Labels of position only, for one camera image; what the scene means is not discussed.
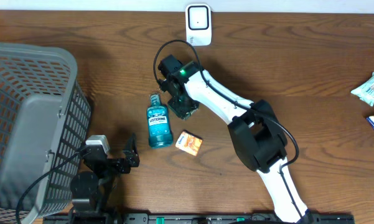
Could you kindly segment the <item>green square box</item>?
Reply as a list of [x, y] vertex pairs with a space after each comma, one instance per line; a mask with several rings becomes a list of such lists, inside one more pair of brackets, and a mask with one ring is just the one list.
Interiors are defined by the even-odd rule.
[[199, 106], [169, 105], [169, 108], [178, 118], [187, 120], [199, 109]]

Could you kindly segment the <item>teal mouthwash bottle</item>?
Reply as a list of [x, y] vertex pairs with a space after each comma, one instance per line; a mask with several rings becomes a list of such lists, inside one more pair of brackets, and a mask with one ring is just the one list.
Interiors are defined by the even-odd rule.
[[173, 136], [167, 107], [161, 103], [158, 93], [152, 94], [149, 99], [150, 106], [146, 113], [149, 145], [153, 149], [170, 146], [173, 143]]

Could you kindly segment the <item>orange small packet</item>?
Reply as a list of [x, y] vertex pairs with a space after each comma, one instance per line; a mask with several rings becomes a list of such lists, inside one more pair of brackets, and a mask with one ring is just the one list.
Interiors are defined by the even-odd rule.
[[203, 140], [187, 131], [182, 131], [175, 142], [175, 147], [190, 155], [197, 156]]

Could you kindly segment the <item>light blue wipes pack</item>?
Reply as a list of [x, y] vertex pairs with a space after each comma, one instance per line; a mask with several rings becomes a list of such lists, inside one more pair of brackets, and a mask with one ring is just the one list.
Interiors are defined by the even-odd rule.
[[364, 84], [351, 91], [351, 94], [359, 97], [370, 106], [374, 105], [374, 72], [371, 78]]

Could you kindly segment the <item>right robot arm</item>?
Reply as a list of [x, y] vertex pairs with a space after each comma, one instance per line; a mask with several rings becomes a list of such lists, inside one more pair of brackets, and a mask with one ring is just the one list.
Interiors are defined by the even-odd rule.
[[199, 62], [182, 64], [173, 55], [154, 61], [161, 72], [162, 91], [171, 95], [170, 109], [180, 119], [188, 119], [200, 105], [206, 106], [227, 124], [234, 150], [240, 161], [264, 182], [274, 204], [276, 216], [283, 222], [301, 223], [307, 206], [292, 181], [287, 159], [289, 141], [298, 147], [292, 134], [279, 123], [271, 105], [255, 103], [219, 84]]

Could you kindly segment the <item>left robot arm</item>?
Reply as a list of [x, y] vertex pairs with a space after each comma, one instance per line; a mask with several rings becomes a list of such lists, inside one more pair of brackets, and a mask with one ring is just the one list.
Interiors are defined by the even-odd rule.
[[107, 203], [116, 178], [139, 166], [136, 135], [132, 134], [127, 140], [124, 157], [111, 159], [109, 152], [105, 135], [90, 136], [80, 149], [80, 156], [89, 170], [78, 173], [71, 180], [73, 207], [68, 213], [69, 223], [123, 223], [122, 215]]

